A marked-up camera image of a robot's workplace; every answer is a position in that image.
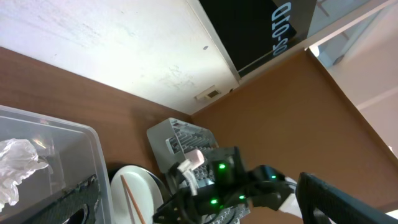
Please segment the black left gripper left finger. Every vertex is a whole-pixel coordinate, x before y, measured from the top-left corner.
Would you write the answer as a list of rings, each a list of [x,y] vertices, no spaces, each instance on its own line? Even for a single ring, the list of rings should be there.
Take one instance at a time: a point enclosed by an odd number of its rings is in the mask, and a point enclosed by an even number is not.
[[[100,184],[93,174],[21,212],[1,220],[3,224],[62,224],[96,222]]]

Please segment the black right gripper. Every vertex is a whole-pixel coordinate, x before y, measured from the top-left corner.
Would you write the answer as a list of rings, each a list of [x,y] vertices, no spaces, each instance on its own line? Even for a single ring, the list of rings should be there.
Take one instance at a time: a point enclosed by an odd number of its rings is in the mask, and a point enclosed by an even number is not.
[[[213,172],[214,183],[196,187],[189,183],[178,189],[153,214],[154,223],[201,223],[202,216],[217,219],[222,210],[246,203],[248,181],[239,148],[224,147],[206,155],[207,167]]]

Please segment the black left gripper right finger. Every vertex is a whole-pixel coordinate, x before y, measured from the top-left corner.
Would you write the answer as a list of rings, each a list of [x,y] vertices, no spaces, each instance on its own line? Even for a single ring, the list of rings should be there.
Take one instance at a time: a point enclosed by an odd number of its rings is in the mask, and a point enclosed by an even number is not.
[[[397,223],[397,219],[370,207],[307,172],[300,174],[295,194],[304,224]]]

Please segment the pink cup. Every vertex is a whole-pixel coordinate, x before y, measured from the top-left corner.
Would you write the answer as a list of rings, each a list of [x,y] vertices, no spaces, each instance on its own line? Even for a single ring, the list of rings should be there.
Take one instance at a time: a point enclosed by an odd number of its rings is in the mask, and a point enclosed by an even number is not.
[[[191,170],[195,170],[205,162],[205,157],[199,149],[194,149],[185,154],[185,158],[190,161]]]

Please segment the wooden chopstick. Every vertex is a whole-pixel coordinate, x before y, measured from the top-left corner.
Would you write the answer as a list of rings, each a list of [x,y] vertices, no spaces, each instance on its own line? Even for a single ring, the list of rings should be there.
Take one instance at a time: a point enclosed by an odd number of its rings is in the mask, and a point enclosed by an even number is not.
[[[145,219],[144,219],[144,217],[143,217],[143,215],[142,215],[142,213],[141,213],[141,211],[139,209],[139,206],[136,203],[136,200],[135,200],[135,198],[134,198],[134,196],[133,196],[133,194],[131,192],[131,189],[129,188],[129,186],[128,186],[128,184],[127,184],[127,182],[126,182],[126,180],[125,180],[123,175],[121,175],[121,181],[123,183],[123,186],[126,188],[126,190],[128,192],[129,198],[131,199],[131,202],[132,202],[132,204],[133,204],[133,206],[134,206],[134,208],[135,208],[135,210],[137,212],[137,215],[138,215],[138,217],[140,219],[140,222],[142,224],[146,224],[146,221],[145,221]]]

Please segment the large white tissue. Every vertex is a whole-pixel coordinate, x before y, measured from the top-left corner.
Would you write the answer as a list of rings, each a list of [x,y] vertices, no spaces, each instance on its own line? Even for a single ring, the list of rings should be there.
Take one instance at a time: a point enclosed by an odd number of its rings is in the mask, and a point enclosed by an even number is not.
[[[1,211],[19,201],[17,186],[49,164],[39,159],[34,145],[27,139],[1,141]]]

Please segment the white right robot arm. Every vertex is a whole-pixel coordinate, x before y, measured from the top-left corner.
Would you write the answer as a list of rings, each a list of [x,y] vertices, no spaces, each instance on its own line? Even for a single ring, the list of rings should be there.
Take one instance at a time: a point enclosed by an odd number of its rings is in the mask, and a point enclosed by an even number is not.
[[[204,165],[213,174],[210,185],[199,187],[192,161],[176,162],[168,171],[174,185],[187,181],[153,214],[154,223],[213,223],[230,208],[252,203],[278,211],[295,192],[296,184],[273,167],[261,165],[246,171],[238,147],[207,152]]]

